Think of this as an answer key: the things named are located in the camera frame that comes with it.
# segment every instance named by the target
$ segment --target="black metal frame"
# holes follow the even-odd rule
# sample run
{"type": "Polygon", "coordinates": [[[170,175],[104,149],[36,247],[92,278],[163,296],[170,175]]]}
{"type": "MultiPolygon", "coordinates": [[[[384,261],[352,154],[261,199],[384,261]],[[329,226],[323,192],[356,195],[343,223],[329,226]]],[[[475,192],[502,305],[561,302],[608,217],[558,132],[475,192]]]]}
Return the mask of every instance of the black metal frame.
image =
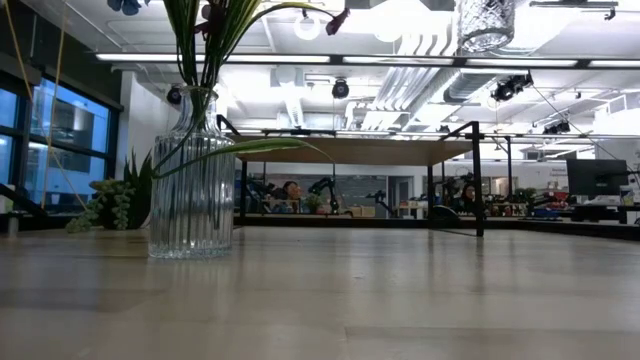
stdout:
{"type": "MultiPolygon", "coordinates": [[[[438,141],[446,141],[449,138],[459,138],[464,136],[465,139],[471,140],[471,151],[473,152],[473,187],[475,188],[474,212],[476,216],[476,236],[484,236],[484,203],[482,202],[482,167],[480,163],[480,140],[484,140],[484,134],[480,133],[480,123],[477,121],[468,122],[461,127],[455,129],[449,134],[442,135],[438,141]],[[462,134],[462,130],[471,128],[471,134],[462,134]]],[[[433,214],[433,166],[429,166],[427,172],[427,188],[429,191],[429,214],[433,214]]]]}
{"type": "MultiPolygon", "coordinates": [[[[220,117],[218,118],[218,124],[220,125],[221,122],[225,122],[227,125],[227,128],[231,130],[231,132],[233,132],[236,135],[240,135],[239,132],[231,125],[229,124],[226,119],[221,119],[220,117]]],[[[317,131],[315,130],[304,130],[305,131],[305,135],[311,135],[312,133],[317,133],[317,131]]],[[[265,132],[265,135],[268,135],[268,133],[290,133],[289,130],[269,130],[267,132],[265,132]]],[[[335,131],[323,131],[323,134],[327,134],[327,135],[336,135],[335,131]]],[[[440,137],[440,139],[438,141],[445,141],[448,138],[452,138],[452,137],[464,137],[467,140],[471,140],[472,142],[472,150],[473,150],[473,169],[474,169],[474,187],[476,189],[482,189],[482,174],[481,174],[481,168],[480,168],[480,141],[484,139],[484,135],[482,133],[480,133],[480,124],[477,121],[472,121],[469,122],[463,126],[461,126],[460,128],[452,131],[449,134],[443,135],[440,137]],[[471,134],[462,134],[462,131],[471,127],[472,131],[471,134]]],[[[442,175],[444,178],[444,173],[445,173],[445,169],[444,169],[444,163],[442,163],[442,175]]],[[[241,188],[240,188],[240,214],[239,214],[239,223],[237,223],[236,225],[247,225],[248,223],[255,223],[255,221],[251,220],[248,221],[249,219],[246,216],[246,184],[247,184],[247,163],[246,161],[242,162],[242,179],[241,179],[241,188]]],[[[333,176],[335,178],[335,164],[333,164],[333,176]]],[[[434,226],[434,221],[433,221],[433,206],[434,206],[434,199],[435,199],[435,191],[434,191],[434,184],[433,184],[433,166],[429,166],[427,167],[427,197],[428,197],[428,217],[427,217],[427,221],[424,222],[425,226],[428,228],[431,228],[434,226]]],[[[482,191],[477,190],[475,192],[475,215],[476,215],[476,221],[475,221],[475,229],[476,229],[476,236],[477,237],[482,237],[484,236],[484,205],[482,202],[482,191]]],[[[269,219],[262,219],[260,220],[261,223],[263,222],[273,222],[274,224],[276,223],[280,223],[278,222],[275,218],[269,218],[269,219]]]]}

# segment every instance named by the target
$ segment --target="window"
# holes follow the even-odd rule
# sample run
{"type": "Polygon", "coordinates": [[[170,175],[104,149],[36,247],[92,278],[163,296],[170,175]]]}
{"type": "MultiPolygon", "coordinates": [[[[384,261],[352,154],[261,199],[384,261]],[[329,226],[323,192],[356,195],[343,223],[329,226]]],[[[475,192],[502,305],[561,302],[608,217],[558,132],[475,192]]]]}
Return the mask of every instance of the window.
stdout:
{"type": "Polygon", "coordinates": [[[77,211],[74,191],[86,203],[95,192],[92,181],[114,176],[107,174],[115,169],[108,153],[116,145],[109,138],[111,111],[62,85],[55,97],[54,92],[55,83],[43,79],[31,105],[28,98],[0,89],[0,182],[23,187],[39,204],[46,181],[48,210],[77,211]],[[59,163],[47,156],[49,134],[59,163]]]}
{"type": "Polygon", "coordinates": [[[0,135],[0,184],[9,183],[9,168],[11,166],[12,145],[12,138],[0,135]]]}
{"type": "MultiPolygon", "coordinates": [[[[69,178],[76,193],[83,202],[88,201],[95,192],[89,186],[89,183],[105,178],[104,159],[55,148],[54,152],[65,169],[64,175],[69,178]]],[[[29,192],[31,201],[35,203],[42,201],[46,163],[47,146],[30,142],[24,186],[29,192]]],[[[80,205],[53,156],[49,157],[49,168],[46,178],[47,205],[80,205]]]]}
{"type": "Polygon", "coordinates": [[[107,151],[109,110],[58,86],[54,124],[51,124],[55,83],[43,80],[34,89],[31,134],[100,152],[107,151]]]}
{"type": "Polygon", "coordinates": [[[6,127],[15,126],[17,105],[17,95],[0,89],[0,125],[6,127]]]}

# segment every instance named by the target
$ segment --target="ceiling pipe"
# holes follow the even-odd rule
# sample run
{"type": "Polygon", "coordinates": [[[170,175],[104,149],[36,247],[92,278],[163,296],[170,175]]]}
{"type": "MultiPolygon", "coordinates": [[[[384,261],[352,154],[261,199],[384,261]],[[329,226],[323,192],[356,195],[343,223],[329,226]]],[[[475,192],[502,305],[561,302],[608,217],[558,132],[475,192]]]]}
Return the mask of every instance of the ceiling pipe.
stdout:
{"type": "MultiPolygon", "coordinates": [[[[418,53],[421,48],[422,36],[421,35],[409,35],[409,45],[407,49],[407,55],[424,55],[418,53]]],[[[414,69],[402,68],[400,74],[397,76],[397,80],[389,93],[380,99],[382,108],[385,110],[393,110],[393,99],[397,96],[398,92],[404,87],[405,83],[411,78],[414,69]]]]}
{"type": "MultiPolygon", "coordinates": [[[[402,42],[400,43],[400,48],[398,49],[398,55],[404,55],[407,49],[407,46],[409,44],[409,36],[408,35],[403,35],[402,36],[402,42]]],[[[389,69],[387,71],[387,76],[385,77],[382,86],[380,87],[380,90],[378,91],[378,94],[376,95],[376,98],[373,100],[373,107],[376,109],[381,108],[380,105],[380,100],[386,96],[386,94],[388,94],[388,92],[391,90],[391,86],[393,85],[393,83],[396,80],[396,76],[398,76],[399,72],[400,72],[401,68],[397,68],[397,67],[392,67],[391,69],[389,69]]]]}

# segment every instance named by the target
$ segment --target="spotlight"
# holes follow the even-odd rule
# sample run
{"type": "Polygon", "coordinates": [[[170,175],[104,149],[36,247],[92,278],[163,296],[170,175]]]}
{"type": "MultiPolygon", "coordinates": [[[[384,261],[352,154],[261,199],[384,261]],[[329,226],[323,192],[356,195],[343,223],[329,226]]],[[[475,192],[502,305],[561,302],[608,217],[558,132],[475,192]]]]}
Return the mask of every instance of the spotlight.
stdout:
{"type": "Polygon", "coordinates": [[[182,95],[180,94],[180,85],[171,85],[171,90],[167,93],[167,101],[172,105],[180,105],[182,95]]]}
{"type": "Polygon", "coordinates": [[[558,127],[558,132],[561,132],[561,133],[571,132],[571,126],[569,126],[569,123],[566,121],[561,122],[560,124],[557,125],[557,127],[558,127]]]}
{"type": "Polygon", "coordinates": [[[496,101],[509,101],[515,95],[521,93],[524,88],[533,85],[531,73],[527,75],[510,76],[506,81],[498,82],[498,86],[491,92],[491,97],[496,101]]]}
{"type": "Polygon", "coordinates": [[[344,99],[349,96],[349,85],[347,85],[347,80],[336,79],[336,84],[333,85],[331,94],[334,99],[344,99]]]}

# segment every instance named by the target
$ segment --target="box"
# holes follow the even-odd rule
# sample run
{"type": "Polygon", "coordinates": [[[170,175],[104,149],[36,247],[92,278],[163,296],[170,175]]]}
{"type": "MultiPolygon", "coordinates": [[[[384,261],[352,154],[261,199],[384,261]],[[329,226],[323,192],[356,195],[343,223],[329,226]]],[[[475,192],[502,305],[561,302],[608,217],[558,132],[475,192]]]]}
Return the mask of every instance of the box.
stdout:
{"type": "Polygon", "coordinates": [[[351,206],[349,211],[351,211],[353,217],[376,217],[376,208],[373,206],[351,206]]]}

